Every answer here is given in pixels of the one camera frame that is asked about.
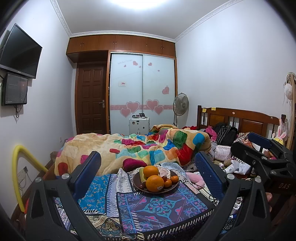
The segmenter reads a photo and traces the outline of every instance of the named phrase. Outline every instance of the metal screw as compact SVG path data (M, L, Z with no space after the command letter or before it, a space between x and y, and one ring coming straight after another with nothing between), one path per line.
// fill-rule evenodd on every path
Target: metal screw
M68 179L69 178L69 174L68 173L64 173L63 175L62 175L62 179Z
M255 182L257 182L257 183L261 183L261 178L259 178L259 177L255 177Z
M230 180L233 180L234 179L234 175L231 174L231 173L229 173L229 174L227 174L227 178L230 179Z
M42 180L41 177L37 177L37 178L35 179L35 182L39 183L39 182L41 182L41 180Z

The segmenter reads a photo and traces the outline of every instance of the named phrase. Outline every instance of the white suitcase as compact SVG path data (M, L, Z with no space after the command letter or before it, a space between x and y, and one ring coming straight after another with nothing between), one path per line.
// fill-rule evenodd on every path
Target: white suitcase
M130 134L145 135L150 130L149 117L130 118L129 130Z

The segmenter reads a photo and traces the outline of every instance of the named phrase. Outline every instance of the crown molding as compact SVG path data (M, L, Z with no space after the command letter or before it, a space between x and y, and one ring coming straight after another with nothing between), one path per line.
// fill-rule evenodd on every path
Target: crown molding
M205 16L203 16L201 19L199 19L198 21L196 21L194 24L192 24L188 29L186 29L183 33L181 33L178 37L176 37L174 39L174 42L179 41L181 38L183 38L186 34L188 34L189 32L191 32L193 29L195 29L197 26L199 26L200 24L202 24L204 21L208 20L209 18L211 18L212 16L216 15L217 13L223 11L224 9L238 3L241 2L243 0L230 0L224 4L222 4L221 6L217 7L216 9L214 9L213 11L209 12L208 14L206 14Z
M69 26L68 26L68 24L67 24L67 22L66 22L66 20L65 20L65 18L63 16L62 12L61 12L61 9L59 8L57 0L50 0L50 1L52 3L52 6L54 7L54 10L55 10L57 16L59 17L59 20L61 21L64 29L66 30L68 36L71 37L72 33L71 33L70 29L69 29Z
M129 32L129 31L93 31L93 32L84 32L84 33L71 34L70 37L79 37L79 36L97 35L97 34L137 35L137 36L143 36L143 37L149 37L149 38L155 38L155 39L161 39L161 40L166 40L166 41L170 41L170 42L175 42L174 39L166 38L166 37L163 37L163 36L158 36L158 35L154 35L154 34L139 33L139 32Z

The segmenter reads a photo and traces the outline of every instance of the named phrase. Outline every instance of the bunny ear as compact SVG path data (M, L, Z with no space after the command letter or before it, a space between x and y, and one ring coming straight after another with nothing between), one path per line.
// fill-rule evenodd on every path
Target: bunny ear
M279 137L280 135L281 135L281 126L278 127L277 137Z
M286 137L286 135L287 135L287 133L284 131L284 132L281 134L280 139L283 140L283 139Z

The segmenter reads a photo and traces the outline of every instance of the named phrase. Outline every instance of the white bottle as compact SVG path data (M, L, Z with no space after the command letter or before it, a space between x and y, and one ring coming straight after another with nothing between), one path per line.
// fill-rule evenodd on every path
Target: white bottle
M224 171L226 174L233 173L233 172L234 172L234 165L231 164L230 166L228 166L227 168L225 168L223 171Z

